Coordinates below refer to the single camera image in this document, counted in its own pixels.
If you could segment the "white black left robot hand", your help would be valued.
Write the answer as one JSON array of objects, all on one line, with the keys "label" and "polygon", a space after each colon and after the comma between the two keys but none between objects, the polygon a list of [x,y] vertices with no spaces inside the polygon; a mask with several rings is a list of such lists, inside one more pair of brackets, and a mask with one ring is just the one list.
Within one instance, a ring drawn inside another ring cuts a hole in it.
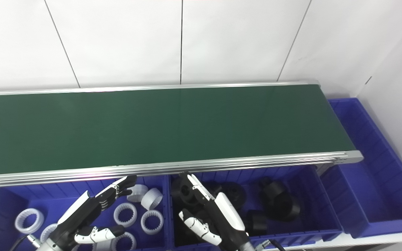
[{"label": "white black left robot hand", "polygon": [[91,197],[84,192],[61,216],[56,229],[38,248],[42,251],[71,251],[81,244],[110,241],[123,235],[122,225],[99,228],[92,223],[121,196],[132,193],[137,175],[127,175],[111,183],[97,195]]}]

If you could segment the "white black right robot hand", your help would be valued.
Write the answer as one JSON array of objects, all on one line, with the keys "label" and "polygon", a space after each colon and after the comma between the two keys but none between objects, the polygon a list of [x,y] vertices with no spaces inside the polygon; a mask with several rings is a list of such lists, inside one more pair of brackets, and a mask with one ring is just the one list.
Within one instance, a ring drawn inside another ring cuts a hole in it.
[{"label": "white black right robot hand", "polygon": [[211,224],[205,223],[184,208],[178,215],[189,230],[222,251],[255,250],[241,217],[223,192],[212,195],[192,173],[182,172],[179,177],[182,185],[188,187],[211,220]]}]

